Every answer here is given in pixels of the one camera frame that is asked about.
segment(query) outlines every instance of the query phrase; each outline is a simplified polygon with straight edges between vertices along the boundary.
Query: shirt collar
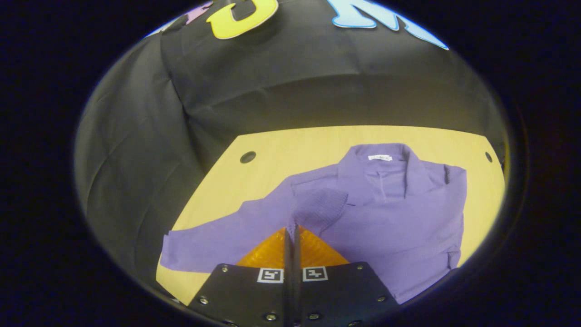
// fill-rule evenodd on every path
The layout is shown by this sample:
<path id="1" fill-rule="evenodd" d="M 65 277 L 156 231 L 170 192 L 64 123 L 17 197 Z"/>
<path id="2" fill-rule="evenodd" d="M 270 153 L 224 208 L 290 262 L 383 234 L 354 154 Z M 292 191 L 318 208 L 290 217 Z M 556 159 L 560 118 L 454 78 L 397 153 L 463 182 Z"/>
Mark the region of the shirt collar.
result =
<path id="1" fill-rule="evenodd" d="M 402 143 L 356 145 L 349 149 L 337 167 L 338 187 L 349 194 L 347 204 L 363 205 L 373 202 L 371 185 L 364 174 L 364 160 L 368 160 L 369 155 L 389 155 L 393 161 L 407 162 L 405 198 L 426 193 L 433 188 L 424 165 L 407 145 Z"/>

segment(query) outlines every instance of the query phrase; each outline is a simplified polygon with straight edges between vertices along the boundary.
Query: screw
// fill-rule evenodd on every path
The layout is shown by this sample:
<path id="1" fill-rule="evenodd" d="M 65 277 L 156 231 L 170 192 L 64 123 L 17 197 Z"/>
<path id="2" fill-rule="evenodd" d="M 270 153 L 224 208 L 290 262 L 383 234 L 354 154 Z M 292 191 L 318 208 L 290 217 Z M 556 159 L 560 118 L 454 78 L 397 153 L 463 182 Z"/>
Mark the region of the screw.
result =
<path id="1" fill-rule="evenodd" d="M 361 324 L 361 320 L 355 320 L 353 322 L 351 322 L 350 324 L 347 325 L 347 327 L 353 327 L 353 326 L 357 326 Z"/>

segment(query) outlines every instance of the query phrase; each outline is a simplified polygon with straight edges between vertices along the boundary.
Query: clothing tag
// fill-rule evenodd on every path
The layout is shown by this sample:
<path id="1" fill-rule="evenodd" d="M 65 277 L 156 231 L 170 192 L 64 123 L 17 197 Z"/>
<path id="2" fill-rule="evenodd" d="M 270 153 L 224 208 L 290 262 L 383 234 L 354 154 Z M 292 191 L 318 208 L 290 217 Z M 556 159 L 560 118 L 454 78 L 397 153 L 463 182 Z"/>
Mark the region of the clothing tag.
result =
<path id="1" fill-rule="evenodd" d="M 390 156 L 389 154 L 370 155 L 370 156 L 367 156 L 367 158 L 369 158 L 369 160 L 373 160 L 373 159 L 379 159 L 379 160 L 383 160 L 383 161 L 393 160 L 392 156 Z"/>

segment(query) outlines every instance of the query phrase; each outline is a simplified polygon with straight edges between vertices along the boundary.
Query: blue letter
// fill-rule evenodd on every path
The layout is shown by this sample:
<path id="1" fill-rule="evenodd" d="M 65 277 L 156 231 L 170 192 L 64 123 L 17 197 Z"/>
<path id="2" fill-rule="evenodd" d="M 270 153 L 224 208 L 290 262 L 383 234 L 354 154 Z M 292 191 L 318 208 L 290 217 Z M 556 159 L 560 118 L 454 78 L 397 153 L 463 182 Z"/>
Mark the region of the blue letter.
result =
<path id="1" fill-rule="evenodd" d="M 406 30 L 413 36 L 424 41 L 435 44 L 445 50 L 448 47 L 438 40 L 434 35 L 424 30 L 415 23 L 409 21 L 400 14 L 393 12 L 385 7 L 376 5 L 366 0 L 327 0 L 333 9 L 337 12 L 337 17 L 333 18 L 333 24 L 339 27 L 354 27 L 360 29 L 373 29 L 377 23 L 369 18 L 364 17 L 357 9 L 362 10 L 379 20 L 383 25 L 397 31 L 399 24 L 397 17 L 406 24 Z"/>

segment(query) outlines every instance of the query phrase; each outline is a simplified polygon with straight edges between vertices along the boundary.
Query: yellow letter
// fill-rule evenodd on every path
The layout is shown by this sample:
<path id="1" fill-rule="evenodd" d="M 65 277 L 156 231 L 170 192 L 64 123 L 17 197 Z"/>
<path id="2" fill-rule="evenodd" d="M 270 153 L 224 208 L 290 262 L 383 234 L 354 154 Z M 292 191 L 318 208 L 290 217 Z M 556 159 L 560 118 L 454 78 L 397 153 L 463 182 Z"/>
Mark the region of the yellow letter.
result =
<path id="1" fill-rule="evenodd" d="M 266 22 L 278 9 L 277 0 L 252 0 L 252 2 L 256 11 L 242 20 L 234 20 L 232 16 L 230 9 L 236 5 L 235 3 L 227 5 L 208 17 L 206 22 L 211 24 L 214 36 L 220 39 L 237 37 Z"/>

